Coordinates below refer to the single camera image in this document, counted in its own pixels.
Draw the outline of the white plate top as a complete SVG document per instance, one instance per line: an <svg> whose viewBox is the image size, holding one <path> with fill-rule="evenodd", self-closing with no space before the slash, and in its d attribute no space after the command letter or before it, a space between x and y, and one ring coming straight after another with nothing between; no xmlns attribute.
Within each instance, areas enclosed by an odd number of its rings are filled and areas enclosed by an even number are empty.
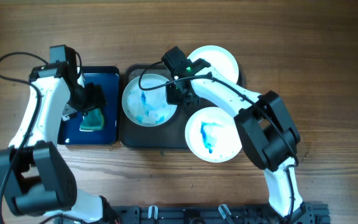
<svg viewBox="0 0 358 224"><path fill-rule="evenodd" d="M233 83L239 79L239 66L234 56L226 49L217 45L205 45L197 48L189 54L192 62L202 58L209 62L219 74Z"/></svg>

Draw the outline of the white plate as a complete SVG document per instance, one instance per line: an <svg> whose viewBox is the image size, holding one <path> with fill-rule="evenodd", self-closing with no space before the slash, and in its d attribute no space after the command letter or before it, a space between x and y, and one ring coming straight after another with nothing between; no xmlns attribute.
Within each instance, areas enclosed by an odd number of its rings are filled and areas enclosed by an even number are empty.
<svg viewBox="0 0 358 224"><path fill-rule="evenodd" d="M234 119L218 107L195 112L185 126L185 140L194 155L213 163L229 161L242 149Z"/></svg>
<svg viewBox="0 0 358 224"><path fill-rule="evenodd" d="M133 123L144 127L154 127L167 122L175 114L177 105L167 103L165 88L141 90L139 77L136 77L123 91L122 108Z"/></svg>
<svg viewBox="0 0 358 224"><path fill-rule="evenodd" d="M239 79L239 66L234 56L226 49L217 45L205 45L197 48L189 54L192 62L202 58L209 62L219 74L233 83Z"/></svg>

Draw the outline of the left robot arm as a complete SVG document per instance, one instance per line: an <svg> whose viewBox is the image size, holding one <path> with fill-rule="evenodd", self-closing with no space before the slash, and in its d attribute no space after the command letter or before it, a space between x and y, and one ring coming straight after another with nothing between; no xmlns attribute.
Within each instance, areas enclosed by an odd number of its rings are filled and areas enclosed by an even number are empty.
<svg viewBox="0 0 358 224"><path fill-rule="evenodd" d="M50 48L50 58L34 67L29 102L18 132L0 150L0 223L2 203L15 216L45 215L47 221L120 223L102 196L78 189L75 176L57 150L62 119L87 115L104 105L99 85L80 84L81 58L66 45Z"/></svg>

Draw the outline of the white plate bottom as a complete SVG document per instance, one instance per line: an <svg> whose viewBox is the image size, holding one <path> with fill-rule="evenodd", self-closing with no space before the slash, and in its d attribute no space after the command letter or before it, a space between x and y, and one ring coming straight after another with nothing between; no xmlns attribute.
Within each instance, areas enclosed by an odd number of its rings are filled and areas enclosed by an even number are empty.
<svg viewBox="0 0 358 224"><path fill-rule="evenodd" d="M185 140L194 155L213 163L229 161L242 149L234 119L218 107L195 112L185 126Z"/></svg>

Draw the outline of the green yellow sponge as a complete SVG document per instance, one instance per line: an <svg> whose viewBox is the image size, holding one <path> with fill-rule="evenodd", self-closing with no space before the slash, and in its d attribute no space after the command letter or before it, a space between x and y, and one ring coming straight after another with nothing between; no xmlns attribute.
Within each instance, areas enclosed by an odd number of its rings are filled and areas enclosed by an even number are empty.
<svg viewBox="0 0 358 224"><path fill-rule="evenodd" d="M83 132L100 131L103 128L104 116L99 108L94 109L86 116L83 116L83 120L80 123L80 131Z"/></svg>

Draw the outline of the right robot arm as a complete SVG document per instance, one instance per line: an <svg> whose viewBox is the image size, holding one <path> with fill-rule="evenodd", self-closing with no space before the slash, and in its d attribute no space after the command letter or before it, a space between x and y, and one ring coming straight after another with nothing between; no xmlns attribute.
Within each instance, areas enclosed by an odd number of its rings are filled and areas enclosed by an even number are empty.
<svg viewBox="0 0 358 224"><path fill-rule="evenodd" d="M167 85L177 88L176 99L183 101L192 93L233 117L246 156L264 172L269 205L292 221L303 203L295 177L300 134L282 98L274 91L260 94L232 82L223 73L228 63L220 67L218 58L191 59L174 47L161 61L172 74Z"/></svg>

